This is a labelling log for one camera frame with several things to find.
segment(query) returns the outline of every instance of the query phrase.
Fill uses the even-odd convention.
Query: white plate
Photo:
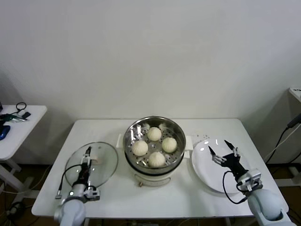
[[[191,162],[194,168],[194,171],[198,177],[210,188],[224,193],[222,187],[222,177],[229,168],[222,167],[212,161],[212,155],[208,148],[210,146],[214,152],[219,156],[225,156],[232,153],[230,148],[225,143],[224,139],[208,139],[203,140],[198,143],[193,149]],[[250,166],[247,160],[243,157],[241,153],[240,164],[246,169],[249,170]],[[227,173],[225,177],[225,188],[227,193],[238,193],[236,189],[236,181],[232,173]]]

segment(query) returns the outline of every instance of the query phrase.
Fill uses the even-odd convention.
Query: steamed bun
[[[158,141],[161,136],[162,132],[157,127],[151,127],[149,132],[147,133],[147,137],[152,141]]]
[[[144,140],[138,140],[133,145],[133,153],[137,156],[144,156],[149,150],[149,146]]]
[[[162,142],[162,148],[167,153],[172,153],[177,149],[177,141],[172,137],[167,137]]]
[[[151,167],[160,167],[165,165],[165,157],[160,152],[154,152],[149,157],[149,165]]]

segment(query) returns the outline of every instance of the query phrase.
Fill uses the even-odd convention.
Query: white wall
[[[153,114],[239,118],[264,155],[301,109],[286,93],[301,86],[300,7],[294,0],[2,1],[4,81],[49,109],[16,159],[52,162],[76,119]],[[293,142],[274,162],[295,155]]]

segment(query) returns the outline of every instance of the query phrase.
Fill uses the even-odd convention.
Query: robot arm
[[[91,147],[86,150],[81,160],[81,170],[78,179],[73,183],[72,189],[61,205],[55,211],[55,220],[60,226],[80,226],[86,218],[86,207],[84,203],[100,199],[100,191],[88,184],[91,168]],[[57,192],[56,199],[61,199],[61,189]]]
[[[262,189],[261,173],[258,170],[246,170],[239,163],[238,148],[226,140],[225,142],[233,153],[220,157],[209,147],[212,160],[231,170],[237,182],[238,190],[246,196],[250,210],[260,226],[295,226],[282,210],[279,196],[269,190]]]

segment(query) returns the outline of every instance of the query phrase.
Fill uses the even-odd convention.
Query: table leg
[[[3,166],[0,165],[0,178],[6,181],[12,188],[17,191],[24,191],[25,186],[20,180],[14,177],[9,171],[7,171]]]
[[[226,226],[231,226],[230,218],[225,218]]]
[[[89,226],[89,223],[90,223],[90,219],[86,218],[84,221],[84,226]]]
[[[33,177],[26,178],[26,180],[24,182],[25,188],[23,191],[28,191],[28,192],[17,194],[12,203],[21,202],[23,200],[23,198],[36,199],[38,197],[39,191],[29,189],[29,186],[31,185],[32,182],[33,182]]]
[[[276,179],[275,182],[278,187],[301,187],[301,172],[299,172],[295,167],[289,167],[289,170],[294,177],[290,179]]]
[[[15,169],[17,172],[21,171],[21,167],[17,163],[15,163],[14,160],[9,159],[9,160],[6,160],[5,163],[7,165],[9,165],[12,169]]]
[[[10,174],[11,175],[13,175],[14,173],[15,173],[15,169],[12,169],[11,171],[10,171]],[[2,185],[0,186],[0,194],[1,194],[1,192],[4,190],[4,183],[2,183]]]

